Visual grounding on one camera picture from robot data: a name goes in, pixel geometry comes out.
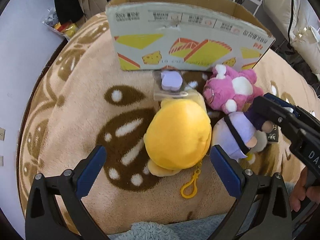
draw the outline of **yellow keychain hook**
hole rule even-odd
[[[186,183],[185,185],[183,185],[180,189],[180,193],[181,193],[181,196],[183,196],[184,198],[193,198],[197,192],[198,192],[198,188],[197,188],[197,185],[196,185],[196,181],[199,177],[199,174],[201,173],[201,165],[202,163],[199,162],[197,164],[197,168],[196,170],[194,171],[193,175],[192,175],[192,178],[191,178],[191,181],[189,181],[188,183]],[[191,184],[193,183],[193,191],[190,195],[185,195],[184,191],[187,187],[189,187]]]

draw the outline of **pink plush bear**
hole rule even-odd
[[[255,97],[263,95],[263,90],[254,85],[257,75],[252,69],[237,72],[219,64],[212,68],[212,72],[204,86],[203,96],[213,110],[225,114],[242,111],[245,103],[252,103]]]

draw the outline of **clear plastic packaging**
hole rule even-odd
[[[181,87],[178,89],[175,85],[172,85],[173,89],[163,89],[163,79],[167,78],[167,72],[175,72],[175,75],[178,73],[181,78],[182,74],[180,71],[175,70],[156,70],[153,72],[155,78],[154,82],[154,92],[153,98],[155,101],[162,101],[165,98],[189,98],[193,96],[194,93],[197,93],[190,87],[182,78]]]
[[[63,25],[60,24],[55,8],[48,9],[49,14],[43,19],[42,23],[50,30],[58,35],[65,37],[68,41],[78,31],[78,26],[75,23],[67,22]]]

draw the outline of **electrical outlet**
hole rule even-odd
[[[0,128],[0,140],[4,141],[5,129]]]

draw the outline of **black small box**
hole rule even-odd
[[[277,143],[279,141],[279,128],[277,125],[273,126],[273,130],[267,133],[268,144]]]

